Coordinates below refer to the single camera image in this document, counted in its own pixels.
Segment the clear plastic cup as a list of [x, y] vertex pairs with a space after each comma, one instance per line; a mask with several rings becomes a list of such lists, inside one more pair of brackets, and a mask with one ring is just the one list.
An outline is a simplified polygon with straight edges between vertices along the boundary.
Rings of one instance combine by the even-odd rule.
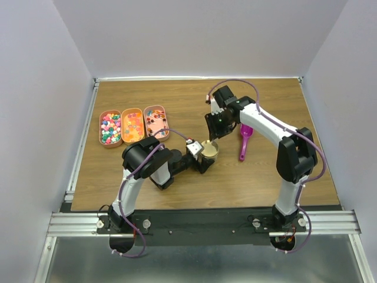
[[211, 166], [213, 163], [216, 162], [216, 160], [217, 160], [217, 155], [215, 155], [215, 156], [202, 155], [201, 164]]

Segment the white round lid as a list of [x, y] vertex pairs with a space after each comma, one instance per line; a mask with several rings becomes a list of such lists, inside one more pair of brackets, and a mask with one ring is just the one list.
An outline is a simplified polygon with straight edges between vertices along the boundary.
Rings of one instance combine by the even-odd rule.
[[219, 146], [215, 141], [206, 140], [201, 143], [203, 151], [201, 154], [206, 158], [216, 158], [219, 153]]

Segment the magenta plastic scoop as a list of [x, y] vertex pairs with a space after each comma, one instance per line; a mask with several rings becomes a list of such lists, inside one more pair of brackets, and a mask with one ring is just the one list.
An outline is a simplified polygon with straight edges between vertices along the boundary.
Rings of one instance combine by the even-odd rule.
[[240, 135], [242, 137], [242, 145], [241, 145], [241, 149], [240, 149], [239, 160], [241, 162], [243, 162], [245, 160], [245, 157], [246, 157], [247, 145], [248, 145], [249, 139], [253, 135], [253, 128], [249, 127], [245, 124], [241, 124]]

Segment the pink tray of lollipops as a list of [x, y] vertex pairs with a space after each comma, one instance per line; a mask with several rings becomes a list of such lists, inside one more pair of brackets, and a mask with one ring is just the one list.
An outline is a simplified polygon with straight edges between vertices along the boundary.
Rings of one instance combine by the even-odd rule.
[[143, 115], [146, 137], [155, 136], [161, 142], [169, 138], [167, 115], [163, 106], [148, 106]]

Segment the orange tray of star candies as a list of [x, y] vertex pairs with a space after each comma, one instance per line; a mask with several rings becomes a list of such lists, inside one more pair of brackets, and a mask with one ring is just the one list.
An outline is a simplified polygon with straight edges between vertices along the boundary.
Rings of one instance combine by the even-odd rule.
[[127, 145], [139, 142], [145, 136], [144, 116], [139, 108], [128, 108], [121, 113], [121, 138]]

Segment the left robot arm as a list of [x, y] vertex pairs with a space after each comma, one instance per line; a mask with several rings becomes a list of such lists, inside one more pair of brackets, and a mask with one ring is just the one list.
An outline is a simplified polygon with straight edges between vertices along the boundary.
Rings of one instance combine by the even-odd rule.
[[186, 140], [186, 153], [168, 149], [154, 136], [129, 145], [122, 153], [123, 178], [118, 195], [109, 207], [108, 223], [118, 233], [130, 228], [130, 215], [135, 211], [135, 203], [146, 179], [164, 190], [174, 182], [174, 177], [183, 171], [195, 169], [205, 173], [217, 159], [219, 149], [214, 142]]

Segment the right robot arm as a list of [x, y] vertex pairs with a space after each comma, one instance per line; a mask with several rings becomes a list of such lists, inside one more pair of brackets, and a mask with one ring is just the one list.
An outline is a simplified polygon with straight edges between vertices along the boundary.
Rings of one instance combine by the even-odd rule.
[[276, 170], [282, 179], [279, 196], [272, 207], [271, 224], [278, 231], [291, 226], [298, 213], [298, 195], [318, 163], [312, 132], [297, 129], [264, 112], [258, 100], [237, 98], [228, 86], [209, 93], [211, 112], [205, 119], [212, 142], [230, 134], [236, 125], [253, 128], [277, 148]]

